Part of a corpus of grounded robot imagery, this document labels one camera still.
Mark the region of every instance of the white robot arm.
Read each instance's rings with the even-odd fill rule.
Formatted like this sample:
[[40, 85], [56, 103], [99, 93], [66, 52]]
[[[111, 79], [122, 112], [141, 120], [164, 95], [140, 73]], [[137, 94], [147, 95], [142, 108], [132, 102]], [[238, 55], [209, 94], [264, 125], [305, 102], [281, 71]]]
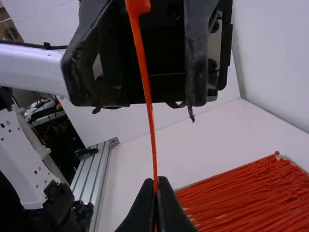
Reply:
[[64, 51], [0, 43], [0, 85], [68, 98], [60, 68]]

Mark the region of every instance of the white wall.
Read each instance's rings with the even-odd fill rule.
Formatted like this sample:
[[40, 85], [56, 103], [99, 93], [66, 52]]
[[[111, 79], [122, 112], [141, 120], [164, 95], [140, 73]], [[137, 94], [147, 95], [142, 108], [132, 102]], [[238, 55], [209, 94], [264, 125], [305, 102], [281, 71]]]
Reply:
[[[70, 42], [78, 26], [78, 0], [3, 0], [10, 16], [25, 42], [44, 41], [53, 45]], [[227, 88], [219, 99], [205, 107], [194, 109], [195, 114], [211, 110], [240, 97], [236, 71], [232, 60]], [[148, 133], [145, 105], [133, 105], [119, 110], [101, 110], [93, 115], [90, 107], [75, 107], [68, 100], [61, 101], [64, 110], [86, 146], [113, 137], [121, 142]], [[173, 110], [165, 104], [154, 105], [155, 128], [163, 128], [188, 118], [187, 109]]]
[[309, 1], [234, 0], [242, 97], [309, 132]]

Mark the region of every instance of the white panel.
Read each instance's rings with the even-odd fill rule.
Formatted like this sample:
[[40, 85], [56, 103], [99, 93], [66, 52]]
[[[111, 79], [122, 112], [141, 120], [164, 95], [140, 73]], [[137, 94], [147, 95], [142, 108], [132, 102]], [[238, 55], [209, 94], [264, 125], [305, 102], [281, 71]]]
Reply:
[[[194, 124], [188, 119], [156, 135], [158, 174], [175, 189], [276, 150], [309, 171], [309, 134], [242, 99], [198, 115]], [[114, 148], [97, 231], [115, 231], [148, 177], [153, 177], [149, 135]]]
[[[194, 108], [199, 114], [230, 101], [238, 99], [239, 88], [234, 60], [229, 67], [227, 86], [219, 92], [217, 101], [209, 102], [204, 107]], [[118, 137], [121, 143], [148, 133], [148, 117], [145, 105], [132, 105], [118, 110], [102, 109], [93, 115], [91, 107], [76, 107], [69, 100], [61, 100], [61, 104], [70, 118], [85, 146]], [[165, 103], [154, 104], [154, 124], [156, 130], [189, 118], [187, 108], [171, 109]]]
[[307, 132], [308, 8], [308, 0], [235, 0], [233, 47], [244, 96]]
[[0, 170], [26, 209], [43, 207], [44, 190], [59, 180], [48, 170], [18, 123], [15, 111], [0, 111]]
[[27, 43], [68, 45], [78, 27], [78, 9], [79, 1], [72, 0], [23, 21], [12, 19]]
[[56, 8], [68, 1], [76, 0], [2, 0], [2, 4], [11, 18], [14, 19], [14, 22], [19, 22]]

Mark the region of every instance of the red zip tie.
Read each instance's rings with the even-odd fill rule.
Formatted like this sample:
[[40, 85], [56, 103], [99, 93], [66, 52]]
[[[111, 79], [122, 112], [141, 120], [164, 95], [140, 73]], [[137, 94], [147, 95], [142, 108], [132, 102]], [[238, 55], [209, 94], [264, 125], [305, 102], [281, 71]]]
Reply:
[[149, 84], [149, 76], [146, 65], [146, 57], [144, 52], [144, 45], [141, 37], [139, 16], [150, 12], [150, 0], [125, 0], [126, 10], [129, 14], [131, 23], [137, 58], [139, 60], [141, 80], [143, 83], [145, 101], [147, 106], [147, 114], [149, 120], [151, 147], [153, 153], [153, 171], [154, 171], [154, 192], [158, 191], [158, 171], [156, 163], [156, 147], [155, 147], [155, 124], [153, 116], [153, 101], [151, 97], [151, 90]]

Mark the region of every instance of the white floor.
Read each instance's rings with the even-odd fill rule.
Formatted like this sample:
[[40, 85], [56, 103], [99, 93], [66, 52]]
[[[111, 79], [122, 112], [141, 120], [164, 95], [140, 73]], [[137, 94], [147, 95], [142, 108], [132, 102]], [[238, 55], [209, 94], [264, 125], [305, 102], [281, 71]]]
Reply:
[[[279, 150], [309, 171], [309, 134], [245, 100], [236, 100], [156, 132], [158, 172], [176, 189]], [[97, 231], [113, 232], [144, 179], [152, 177], [150, 137], [112, 152]]]

